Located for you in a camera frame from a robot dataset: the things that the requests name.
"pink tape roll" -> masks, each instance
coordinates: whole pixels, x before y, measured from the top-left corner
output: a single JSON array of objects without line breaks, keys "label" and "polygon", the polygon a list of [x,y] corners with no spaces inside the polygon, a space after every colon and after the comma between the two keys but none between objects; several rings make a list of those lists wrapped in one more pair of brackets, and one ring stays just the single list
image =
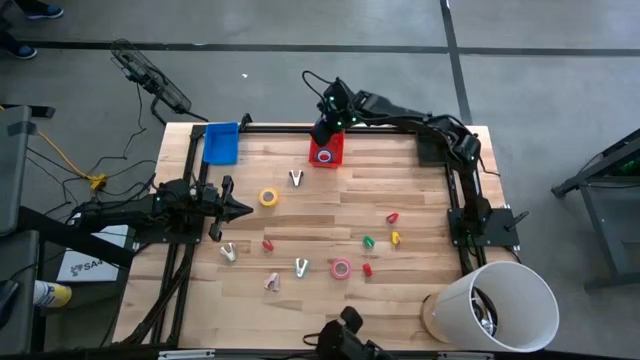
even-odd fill
[{"label": "pink tape roll", "polygon": [[335,259],[331,264],[331,275],[338,280],[344,280],[351,275],[351,263],[347,259]]}]

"yellow tape roll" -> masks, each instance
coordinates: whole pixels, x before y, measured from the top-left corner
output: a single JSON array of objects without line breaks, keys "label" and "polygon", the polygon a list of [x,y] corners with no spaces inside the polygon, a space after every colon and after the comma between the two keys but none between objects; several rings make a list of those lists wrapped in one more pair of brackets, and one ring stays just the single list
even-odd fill
[{"label": "yellow tape roll", "polygon": [[266,188],[260,192],[260,204],[263,206],[273,206],[278,202],[278,193],[275,189]]}]

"red plastic container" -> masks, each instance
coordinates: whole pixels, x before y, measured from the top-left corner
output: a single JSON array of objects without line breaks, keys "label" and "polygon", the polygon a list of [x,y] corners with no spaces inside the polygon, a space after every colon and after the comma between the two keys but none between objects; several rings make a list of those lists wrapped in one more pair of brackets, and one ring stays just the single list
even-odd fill
[{"label": "red plastic container", "polygon": [[335,134],[325,146],[318,146],[313,138],[310,138],[309,162],[313,166],[337,168],[342,165],[344,148],[344,133]]}]

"red plastic clip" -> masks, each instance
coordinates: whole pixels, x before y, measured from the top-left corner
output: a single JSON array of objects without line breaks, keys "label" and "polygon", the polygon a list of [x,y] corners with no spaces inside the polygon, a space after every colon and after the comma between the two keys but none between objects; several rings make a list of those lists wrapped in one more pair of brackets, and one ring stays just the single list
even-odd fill
[{"label": "red plastic clip", "polygon": [[388,224],[395,224],[396,221],[398,221],[398,213],[393,213],[389,216],[387,216],[387,223]]},{"label": "red plastic clip", "polygon": [[273,251],[273,244],[269,240],[263,240],[262,241],[262,247],[267,249],[267,250],[269,250],[269,251]]},{"label": "red plastic clip", "polygon": [[362,271],[364,271],[364,275],[366,277],[373,275],[373,271],[371,271],[371,265],[369,265],[368,263],[364,263],[364,265],[362,265]]}]

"shoe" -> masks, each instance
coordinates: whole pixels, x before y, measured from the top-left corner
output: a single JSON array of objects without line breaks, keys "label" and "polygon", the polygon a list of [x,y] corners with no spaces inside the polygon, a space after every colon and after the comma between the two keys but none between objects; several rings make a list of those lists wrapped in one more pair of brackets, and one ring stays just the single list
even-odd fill
[{"label": "shoe", "polygon": [[26,11],[25,15],[29,20],[57,19],[64,15],[64,10],[55,5],[46,5],[43,11]]},{"label": "shoe", "polygon": [[15,56],[16,58],[18,58],[20,60],[33,59],[34,57],[36,57],[36,55],[38,55],[38,50],[36,50],[35,48],[32,48],[31,46],[28,46],[28,45],[20,45],[16,49],[5,49],[5,50],[9,54]]}]

